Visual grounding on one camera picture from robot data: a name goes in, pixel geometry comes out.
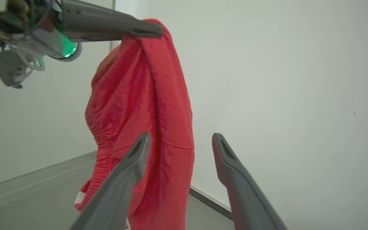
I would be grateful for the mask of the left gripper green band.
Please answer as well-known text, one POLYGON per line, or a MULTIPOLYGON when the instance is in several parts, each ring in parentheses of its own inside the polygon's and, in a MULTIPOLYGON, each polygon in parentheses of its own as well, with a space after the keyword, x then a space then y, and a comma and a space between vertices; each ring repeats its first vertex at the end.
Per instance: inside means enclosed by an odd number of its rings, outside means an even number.
POLYGON ((0 45, 35 57, 70 62, 82 51, 78 42, 157 38, 163 32, 157 23, 79 0, 0 0, 0 45))

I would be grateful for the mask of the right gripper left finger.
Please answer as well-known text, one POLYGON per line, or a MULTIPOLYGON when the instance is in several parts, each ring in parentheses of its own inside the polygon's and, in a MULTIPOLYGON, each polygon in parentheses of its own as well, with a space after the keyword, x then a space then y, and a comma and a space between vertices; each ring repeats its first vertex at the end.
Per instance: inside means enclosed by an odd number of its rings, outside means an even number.
POLYGON ((151 134, 144 132, 102 183, 72 230, 124 229, 134 187, 145 175, 150 148, 151 134))

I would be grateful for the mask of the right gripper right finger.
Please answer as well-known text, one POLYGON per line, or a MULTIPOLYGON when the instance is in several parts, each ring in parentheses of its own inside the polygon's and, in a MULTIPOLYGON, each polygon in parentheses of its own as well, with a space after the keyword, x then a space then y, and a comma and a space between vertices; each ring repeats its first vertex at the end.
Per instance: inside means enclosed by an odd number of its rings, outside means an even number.
POLYGON ((216 171, 229 196, 237 230, 286 230, 287 227, 224 136, 214 133, 216 171))

